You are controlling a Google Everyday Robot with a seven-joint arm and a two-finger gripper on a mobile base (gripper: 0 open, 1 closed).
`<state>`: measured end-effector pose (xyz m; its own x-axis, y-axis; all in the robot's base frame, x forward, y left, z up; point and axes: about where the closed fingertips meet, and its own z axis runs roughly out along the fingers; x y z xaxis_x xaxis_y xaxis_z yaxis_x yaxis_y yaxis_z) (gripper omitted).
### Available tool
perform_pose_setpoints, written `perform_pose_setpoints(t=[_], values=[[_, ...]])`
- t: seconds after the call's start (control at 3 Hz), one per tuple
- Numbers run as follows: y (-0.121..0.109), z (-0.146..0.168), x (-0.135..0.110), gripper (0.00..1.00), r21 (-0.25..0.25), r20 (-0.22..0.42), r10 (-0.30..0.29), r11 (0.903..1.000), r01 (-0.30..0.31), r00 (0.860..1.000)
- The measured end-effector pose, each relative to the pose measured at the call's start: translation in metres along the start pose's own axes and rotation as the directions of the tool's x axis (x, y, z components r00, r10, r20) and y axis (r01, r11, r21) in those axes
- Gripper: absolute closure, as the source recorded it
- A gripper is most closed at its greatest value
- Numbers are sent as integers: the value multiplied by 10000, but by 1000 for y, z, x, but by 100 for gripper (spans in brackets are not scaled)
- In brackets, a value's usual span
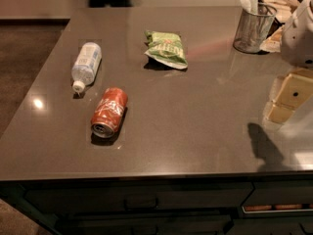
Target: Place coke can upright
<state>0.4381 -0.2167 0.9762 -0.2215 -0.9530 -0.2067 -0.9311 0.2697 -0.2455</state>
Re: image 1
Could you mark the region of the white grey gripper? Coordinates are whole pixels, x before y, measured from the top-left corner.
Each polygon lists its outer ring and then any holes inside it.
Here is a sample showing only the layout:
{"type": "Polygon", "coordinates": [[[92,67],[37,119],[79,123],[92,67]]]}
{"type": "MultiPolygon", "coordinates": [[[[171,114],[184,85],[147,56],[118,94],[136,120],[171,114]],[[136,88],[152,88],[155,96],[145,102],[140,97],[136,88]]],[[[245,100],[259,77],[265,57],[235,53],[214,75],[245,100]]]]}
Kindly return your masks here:
{"type": "MultiPolygon", "coordinates": [[[[284,25],[281,55],[288,63],[313,68],[313,0],[303,0],[284,25]]],[[[285,123],[313,95],[313,78],[290,73],[274,98],[266,105],[266,118],[285,123]]]]}

